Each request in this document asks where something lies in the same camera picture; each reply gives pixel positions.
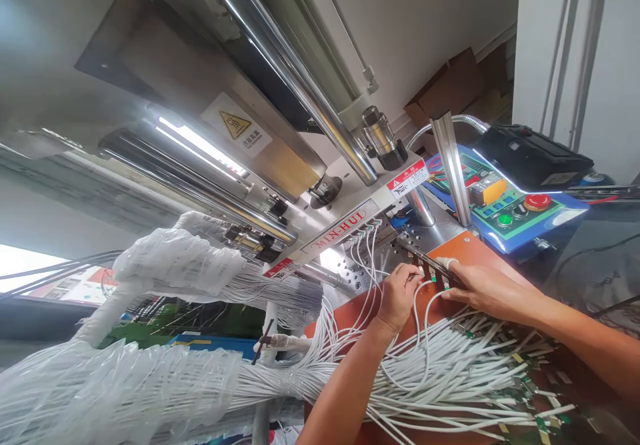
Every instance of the green button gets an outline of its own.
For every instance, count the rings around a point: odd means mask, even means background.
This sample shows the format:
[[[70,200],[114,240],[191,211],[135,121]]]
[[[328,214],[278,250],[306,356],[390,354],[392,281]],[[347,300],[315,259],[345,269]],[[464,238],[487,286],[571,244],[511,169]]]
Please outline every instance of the green button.
[[[513,223],[513,217],[509,214],[502,214],[498,217],[498,224],[500,226],[509,226]]]

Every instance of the control panel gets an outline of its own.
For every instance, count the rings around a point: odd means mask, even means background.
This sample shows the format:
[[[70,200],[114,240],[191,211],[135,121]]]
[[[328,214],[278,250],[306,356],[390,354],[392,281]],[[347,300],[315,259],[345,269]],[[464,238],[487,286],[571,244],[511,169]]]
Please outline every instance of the control panel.
[[[588,205],[563,193],[526,195],[470,149],[458,146],[471,217],[486,240],[505,253],[580,215]],[[427,161],[423,185],[449,208],[453,199],[439,155]]]

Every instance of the person's right hand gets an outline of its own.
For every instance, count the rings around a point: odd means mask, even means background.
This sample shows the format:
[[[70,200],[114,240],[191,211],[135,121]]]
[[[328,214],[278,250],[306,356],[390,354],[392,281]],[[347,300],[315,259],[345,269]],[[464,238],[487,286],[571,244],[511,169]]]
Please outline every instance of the person's right hand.
[[[533,326],[536,314],[548,298],[524,280],[516,282],[500,270],[483,266],[461,265],[451,261],[449,270],[465,284],[467,290],[452,287],[442,298],[468,304],[500,320]]]

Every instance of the person's left hand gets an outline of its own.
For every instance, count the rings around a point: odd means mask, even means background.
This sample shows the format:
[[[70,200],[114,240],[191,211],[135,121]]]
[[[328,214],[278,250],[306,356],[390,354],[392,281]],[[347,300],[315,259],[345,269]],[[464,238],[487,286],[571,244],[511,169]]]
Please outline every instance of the person's left hand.
[[[424,280],[415,265],[400,264],[382,282],[382,303],[377,318],[395,334],[405,326],[417,285]]]

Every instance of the yellow triangle warning sign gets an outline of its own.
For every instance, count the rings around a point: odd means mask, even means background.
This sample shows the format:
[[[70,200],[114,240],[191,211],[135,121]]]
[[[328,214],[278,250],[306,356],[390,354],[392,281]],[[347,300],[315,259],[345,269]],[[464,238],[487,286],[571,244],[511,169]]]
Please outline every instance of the yellow triangle warning sign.
[[[229,130],[229,133],[231,134],[233,140],[240,137],[240,135],[242,135],[242,132],[247,130],[249,128],[249,125],[251,125],[251,122],[249,122],[248,120],[241,119],[240,117],[236,117],[235,115],[232,115],[230,113],[220,111],[220,115],[222,116],[222,120],[225,122],[225,125],[227,126],[227,129]]]

